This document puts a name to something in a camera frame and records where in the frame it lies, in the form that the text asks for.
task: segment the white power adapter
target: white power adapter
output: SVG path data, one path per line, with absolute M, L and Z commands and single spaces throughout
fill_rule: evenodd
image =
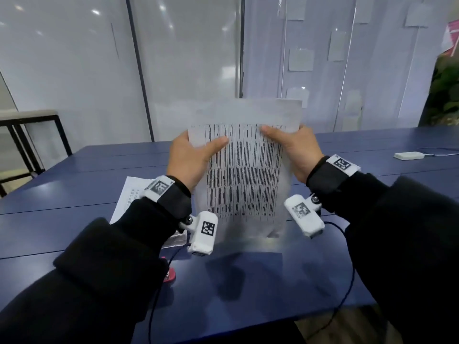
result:
M 394 154 L 394 158 L 400 159 L 401 161 L 411 161 L 413 159 L 424 159 L 426 155 L 421 152 L 400 152 Z

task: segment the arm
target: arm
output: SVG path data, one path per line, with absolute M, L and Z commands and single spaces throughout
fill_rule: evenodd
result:
M 183 133 L 171 146 L 168 176 L 190 197 L 226 143 L 220 138 L 195 149 Z M 178 223 L 147 198 L 134 200 L 112 225 L 91 222 L 54 260 L 53 271 L 0 312 L 0 343 L 130 343 L 168 271 L 158 256 Z
M 345 235 L 353 264 L 404 341 L 438 341 L 455 331 L 457 203 L 408 178 L 388 187 L 360 172 L 323 195 L 313 177 L 332 181 L 341 172 L 327 167 L 312 130 L 264 132 L 284 145 L 295 175 L 324 208 L 350 222 Z

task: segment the black cable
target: black cable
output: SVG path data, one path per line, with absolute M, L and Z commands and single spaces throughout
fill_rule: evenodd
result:
M 331 224 L 332 226 L 335 226 L 336 228 L 338 228 L 340 230 L 341 233 L 343 233 L 344 235 L 344 231 L 341 229 L 340 226 L 338 226 L 337 224 L 333 223 L 333 222 L 324 222 L 325 224 Z M 344 298 L 341 300 L 340 304 L 334 309 L 333 313 L 331 314 L 331 317 L 330 317 L 330 320 L 324 325 L 322 326 L 321 328 L 319 328 L 318 330 L 312 332 L 307 338 L 306 340 L 310 340 L 312 337 L 314 337 L 315 335 L 317 335 L 319 332 L 323 331 L 324 329 L 326 329 L 327 327 L 330 326 L 331 322 L 333 321 L 333 319 L 335 318 L 336 314 L 340 311 L 341 307 L 343 306 L 344 302 L 346 301 L 347 299 L 347 296 L 351 293 L 351 290 L 352 290 L 352 286 L 354 284 L 354 278 L 355 278 L 355 268 L 354 268 L 354 265 L 352 265 L 352 277 L 351 277 L 351 284 L 349 285 L 349 289 L 347 290 L 346 294 L 344 295 Z
M 170 268 L 172 260 L 175 256 L 183 249 L 185 246 L 190 246 L 191 244 L 182 245 L 177 251 L 174 252 L 171 259 L 169 260 L 168 267 Z M 159 286 L 158 290 L 156 291 L 155 300 L 153 301 L 152 312 L 150 313 L 150 319 L 148 321 L 148 343 L 152 344 L 152 320 L 153 320 L 153 313 L 155 312 L 156 303 L 158 303 L 159 293 L 161 292 L 161 288 L 163 287 L 163 283 Z

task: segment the blue table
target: blue table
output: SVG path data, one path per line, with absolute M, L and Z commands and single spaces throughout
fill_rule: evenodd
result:
M 459 128 L 436 127 L 317 135 L 325 154 L 339 153 L 392 184 L 409 176 L 459 199 L 459 156 L 399 161 L 395 152 L 459 148 Z M 0 308 L 52 270 L 52 261 L 93 218 L 110 219 L 127 176 L 166 171 L 170 143 L 85 147 L 0 201 Z M 292 179 L 291 193 L 307 196 Z M 324 211 L 324 219 L 347 226 Z M 172 249 L 162 255 L 169 257 Z M 153 322 L 157 343 L 176 343 L 335 307 L 347 290 L 351 263 L 341 233 L 314 240 L 293 222 L 279 238 L 220 244 L 205 258 L 179 253 L 177 279 L 163 290 Z M 357 277 L 347 306 L 374 303 Z M 146 341 L 137 325 L 134 343 Z

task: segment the black sleeve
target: black sleeve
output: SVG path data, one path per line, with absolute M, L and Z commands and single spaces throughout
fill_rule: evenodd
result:
M 177 224 L 147 198 L 112 225 L 90 223 L 0 312 L 0 343 L 130 343 L 167 273 L 158 255 Z
M 314 173 L 340 172 L 325 167 L 322 161 Z M 458 204 L 409 178 L 388 187 L 360 172 L 319 199 L 350 222 L 345 235 L 353 264 L 404 342 L 455 338 Z

